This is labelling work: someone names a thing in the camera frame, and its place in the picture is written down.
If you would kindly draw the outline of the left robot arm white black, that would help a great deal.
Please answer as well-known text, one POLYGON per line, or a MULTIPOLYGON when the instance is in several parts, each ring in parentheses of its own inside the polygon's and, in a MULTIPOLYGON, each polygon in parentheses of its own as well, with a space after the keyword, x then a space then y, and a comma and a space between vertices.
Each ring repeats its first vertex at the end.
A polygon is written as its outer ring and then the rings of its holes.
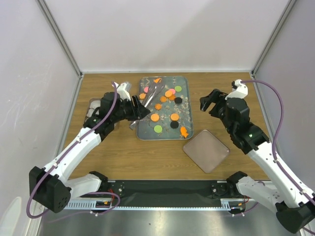
POLYGON ((103 197, 108 192, 107 177, 90 172, 84 177, 69 177, 86 157, 122 121, 141 120, 151 111, 141 104, 138 96, 122 99, 118 92, 107 92, 86 119, 76 138, 43 168, 33 167, 29 172, 30 198, 48 210, 58 213, 73 198, 93 192, 103 197))

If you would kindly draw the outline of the brown translucent box lid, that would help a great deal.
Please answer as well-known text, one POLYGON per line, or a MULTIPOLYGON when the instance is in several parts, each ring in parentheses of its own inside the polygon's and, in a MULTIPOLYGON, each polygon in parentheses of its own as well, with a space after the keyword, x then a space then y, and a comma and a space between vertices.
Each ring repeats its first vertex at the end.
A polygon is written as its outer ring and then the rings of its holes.
POLYGON ((204 129, 183 146, 184 153, 204 172, 211 173, 229 154, 230 149, 204 129))

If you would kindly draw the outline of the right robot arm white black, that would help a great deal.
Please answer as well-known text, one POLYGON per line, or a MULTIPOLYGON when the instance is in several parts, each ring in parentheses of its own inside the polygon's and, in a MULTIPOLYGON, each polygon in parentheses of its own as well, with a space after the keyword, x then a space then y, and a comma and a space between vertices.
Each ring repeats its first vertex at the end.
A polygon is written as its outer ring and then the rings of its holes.
POLYGON ((241 194, 271 210, 289 232, 297 233, 315 218, 315 193, 305 185, 282 158, 272 150, 272 143, 262 129, 250 121, 250 109, 244 96, 229 97, 218 89, 200 98, 200 109, 219 118, 233 144, 248 155, 272 181, 272 190, 247 174, 236 172, 227 181, 227 193, 241 194))

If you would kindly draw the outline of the clear box with paper cups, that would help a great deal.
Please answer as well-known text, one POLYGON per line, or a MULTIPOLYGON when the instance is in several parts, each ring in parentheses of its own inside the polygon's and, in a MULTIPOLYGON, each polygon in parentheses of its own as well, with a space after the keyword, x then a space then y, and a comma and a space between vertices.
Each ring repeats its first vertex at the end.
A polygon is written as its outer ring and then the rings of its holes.
POLYGON ((90 100, 83 127, 92 129, 97 126, 99 122, 108 114, 111 106, 111 102, 103 102, 103 99, 93 98, 90 100))

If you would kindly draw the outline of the small orange flower cookie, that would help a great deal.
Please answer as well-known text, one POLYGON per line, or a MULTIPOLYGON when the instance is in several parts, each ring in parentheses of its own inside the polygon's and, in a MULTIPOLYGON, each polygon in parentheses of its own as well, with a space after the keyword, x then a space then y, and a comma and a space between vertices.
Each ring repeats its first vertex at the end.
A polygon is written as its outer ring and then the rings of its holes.
POLYGON ((162 105, 161 105, 161 104, 156 104, 156 105, 155 105, 155 109, 156 109, 156 110, 160 110, 161 108, 162 108, 162 105))

